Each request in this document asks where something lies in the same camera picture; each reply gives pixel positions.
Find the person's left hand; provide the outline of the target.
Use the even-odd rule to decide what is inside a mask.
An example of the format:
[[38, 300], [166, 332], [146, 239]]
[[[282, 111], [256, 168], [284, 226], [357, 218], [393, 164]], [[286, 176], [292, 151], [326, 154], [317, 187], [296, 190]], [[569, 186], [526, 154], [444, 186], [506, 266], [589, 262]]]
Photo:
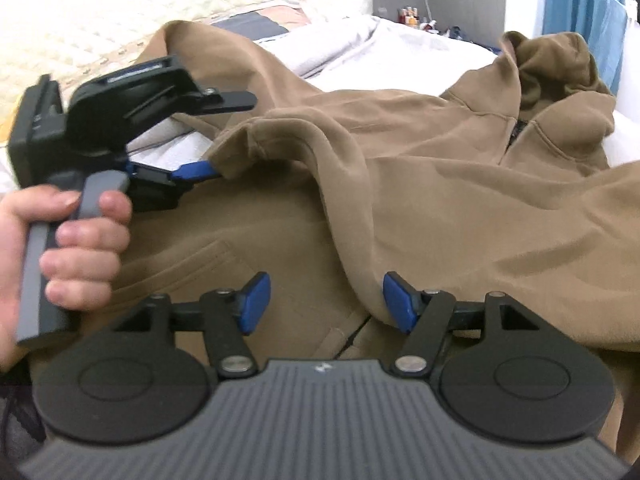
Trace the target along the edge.
[[72, 220], [80, 204], [75, 191], [38, 185], [1, 199], [1, 370], [24, 358], [15, 332], [20, 310], [23, 259], [27, 234], [34, 222], [54, 222], [55, 248], [39, 259], [48, 280], [46, 297], [59, 307], [91, 311], [110, 303], [112, 283], [120, 271], [120, 255], [130, 243], [132, 203], [119, 191], [99, 198], [99, 217]]

